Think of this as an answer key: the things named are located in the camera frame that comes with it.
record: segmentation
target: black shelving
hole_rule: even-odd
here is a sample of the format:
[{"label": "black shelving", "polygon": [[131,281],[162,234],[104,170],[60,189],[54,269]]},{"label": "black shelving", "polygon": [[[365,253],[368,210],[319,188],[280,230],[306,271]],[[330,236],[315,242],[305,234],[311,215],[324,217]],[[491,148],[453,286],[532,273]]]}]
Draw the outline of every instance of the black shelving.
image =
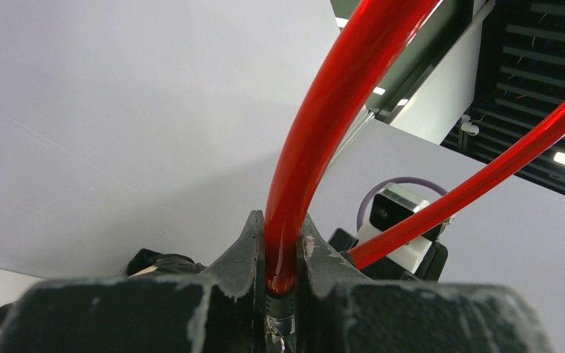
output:
[{"label": "black shelving", "polygon": [[[489,163],[565,100],[565,1],[504,1],[484,23],[475,100],[469,109],[480,133],[456,124],[442,143]],[[565,195],[565,137],[517,173]]]}]

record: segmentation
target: red plastic tubing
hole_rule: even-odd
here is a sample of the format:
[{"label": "red plastic tubing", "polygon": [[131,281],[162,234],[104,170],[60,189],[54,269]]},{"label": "red plastic tubing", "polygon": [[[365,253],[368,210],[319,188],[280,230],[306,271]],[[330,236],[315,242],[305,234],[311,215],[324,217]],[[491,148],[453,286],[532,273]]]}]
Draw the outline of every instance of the red plastic tubing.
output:
[{"label": "red plastic tubing", "polygon": [[296,242],[308,205],[349,125],[441,0],[364,0],[339,35],[299,109],[271,182],[265,226],[268,289],[296,278]]},{"label": "red plastic tubing", "polygon": [[381,235],[353,248],[349,254],[356,262],[356,266],[359,269],[365,268],[432,229],[523,168],[564,135],[565,102],[526,136],[462,185]]}]

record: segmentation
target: ceiling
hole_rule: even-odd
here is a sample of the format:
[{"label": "ceiling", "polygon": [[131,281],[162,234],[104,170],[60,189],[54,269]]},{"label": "ceiling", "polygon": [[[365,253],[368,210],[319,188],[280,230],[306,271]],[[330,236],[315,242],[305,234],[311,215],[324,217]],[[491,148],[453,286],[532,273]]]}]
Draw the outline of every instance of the ceiling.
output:
[{"label": "ceiling", "polygon": [[[358,0],[330,0],[337,18],[348,19]],[[456,41],[472,17],[472,0],[444,0],[378,84],[384,92],[366,102],[370,110],[390,112],[411,95],[424,72]]]},{"label": "ceiling", "polygon": [[[488,163],[565,99],[565,0],[499,1],[484,22],[470,136],[454,126],[442,143]],[[516,175],[565,195],[565,137]]]}]

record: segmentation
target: purple cable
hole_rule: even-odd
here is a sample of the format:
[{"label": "purple cable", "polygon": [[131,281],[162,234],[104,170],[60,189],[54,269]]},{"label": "purple cable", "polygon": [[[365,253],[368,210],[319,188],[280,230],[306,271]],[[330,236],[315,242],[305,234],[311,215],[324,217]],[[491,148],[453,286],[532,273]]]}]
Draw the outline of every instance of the purple cable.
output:
[{"label": "purple cable", "polygon": [[441,196],[444,196],[447,193],[447,190],[443,189],[440,185],[437,185],[430,180],[416,178],[414,176],[399,176],[397,178],[389,179],[380,184],[374,186],[365,198],[360,203],[360,207],[358,208],[358,214],[356,215],[356,230],[358,231],[360,227],[363,225],[363,221],[365,220],[365,211],[367,211],[367,207],[369,206],[369,202],[372,201],[374,196],[380,191],[380,189],[384,188],[389,182],[395,182],[397,184],[415,184],[425,186],[426,188],[432,189],[436,191]]}]

